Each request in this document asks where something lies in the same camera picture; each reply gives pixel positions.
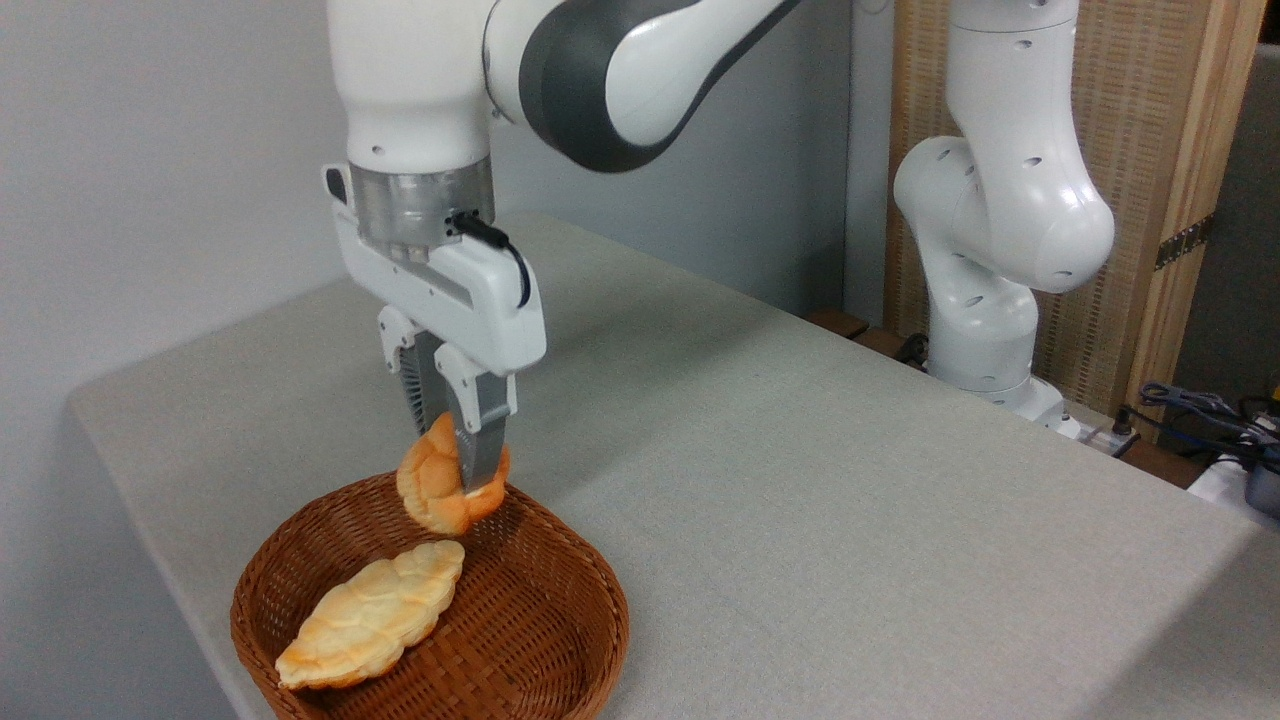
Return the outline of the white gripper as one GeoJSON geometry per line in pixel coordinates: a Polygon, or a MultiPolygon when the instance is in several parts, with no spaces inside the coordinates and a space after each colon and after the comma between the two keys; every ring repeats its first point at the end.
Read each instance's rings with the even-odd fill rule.
{"type": "Polygon", "coordinates": [[[387,305],[378,314],[381,350],[417,433],[444,413],[445,382],[462,487],[476,492],[494,480],[506,420],[517,411],[511,374],[547,351],[536,279],[522,283],[509,251],[468,234],[401,255],[375,249],[358,236],[349,168],[324,170],[344,265],[387,305]]]}

